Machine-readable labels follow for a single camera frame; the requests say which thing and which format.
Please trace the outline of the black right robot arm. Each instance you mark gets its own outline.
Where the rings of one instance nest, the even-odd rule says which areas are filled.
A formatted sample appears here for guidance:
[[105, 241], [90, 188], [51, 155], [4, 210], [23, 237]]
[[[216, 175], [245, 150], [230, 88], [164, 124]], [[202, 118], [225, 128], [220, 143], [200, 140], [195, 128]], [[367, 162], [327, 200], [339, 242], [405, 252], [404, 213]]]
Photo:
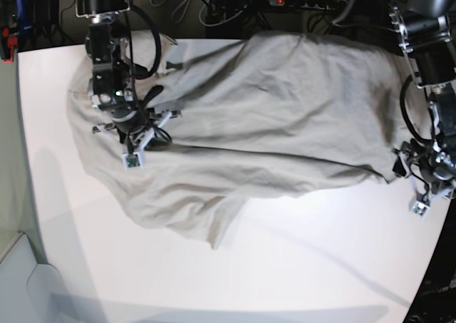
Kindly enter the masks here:
[[[128, 13], [137, 14], [149, 27], [155, 44], [151, 67], [134, 62], [133, 38]], [[152, 140], [168, 145], [163, 129], [165, 115], [147, 108], [162, 86], [154, 86], [138, 97], [135, 83], [154, 76], [160, 66], [162, 45], [153, 20], [133, 0], [76, 0], [76, 15], [90, 19], [85, 50], [92, 61], [88, 92], [95, 108], [110, 118], [108, 124], [93, 127], [94, 133], [116, 131], [129, 154], [146, 149]]]

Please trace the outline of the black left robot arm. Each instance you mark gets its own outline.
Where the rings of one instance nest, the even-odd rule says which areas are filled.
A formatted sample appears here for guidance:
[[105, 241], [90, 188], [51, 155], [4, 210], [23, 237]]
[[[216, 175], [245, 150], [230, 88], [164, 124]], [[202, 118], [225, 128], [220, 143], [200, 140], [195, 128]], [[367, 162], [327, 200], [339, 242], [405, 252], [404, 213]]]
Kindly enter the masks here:
[[417, 165], [428, 197], [455, 190], [455, 45], [449, 11], [455, 0], [390, 0], [389, 15], [410, 69], [406, 84], [425, 93], [431, 126], [414, 141], [406, 165]]

